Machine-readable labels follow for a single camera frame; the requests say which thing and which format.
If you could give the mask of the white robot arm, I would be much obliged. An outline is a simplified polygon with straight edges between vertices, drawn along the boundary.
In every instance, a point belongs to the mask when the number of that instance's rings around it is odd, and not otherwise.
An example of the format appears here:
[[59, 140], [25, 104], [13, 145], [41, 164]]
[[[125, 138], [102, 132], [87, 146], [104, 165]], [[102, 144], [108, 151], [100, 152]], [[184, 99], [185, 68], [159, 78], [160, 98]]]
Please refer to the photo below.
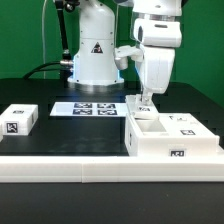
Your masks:
[[119, 72], [135, 62], [141, 95], [147, 104], [154, 94], [166, 91], [172, 73], [175, 49], [181, 45], [182, 0], [114, 0], [132, 9], [131, 37], [134, 46], [115, 46], [115, 15], [99, 0], [80, 0], [79, 50], [73, 58], [68, 83], [94, 91], [121, 85]]

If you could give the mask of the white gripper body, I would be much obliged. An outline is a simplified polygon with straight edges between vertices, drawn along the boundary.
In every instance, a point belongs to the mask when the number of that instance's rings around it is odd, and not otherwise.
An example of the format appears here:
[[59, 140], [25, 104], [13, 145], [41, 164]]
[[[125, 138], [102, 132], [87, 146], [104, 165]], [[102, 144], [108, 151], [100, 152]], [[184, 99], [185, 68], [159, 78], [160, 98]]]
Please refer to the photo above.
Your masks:
[[145, 92], [163, 94], [172, 73], [175, 50], [142, 46], [143, 59], [135, 64]]

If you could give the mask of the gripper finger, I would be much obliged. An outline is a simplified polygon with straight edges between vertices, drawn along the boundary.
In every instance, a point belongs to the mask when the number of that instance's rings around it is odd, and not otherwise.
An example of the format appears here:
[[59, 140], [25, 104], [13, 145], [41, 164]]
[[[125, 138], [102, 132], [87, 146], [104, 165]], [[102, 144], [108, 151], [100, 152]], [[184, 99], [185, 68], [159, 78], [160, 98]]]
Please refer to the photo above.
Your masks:
[[142, 94], [142, 104], [144, 106], [149, 106], [152, 104], [152, 93], [143, 93]]

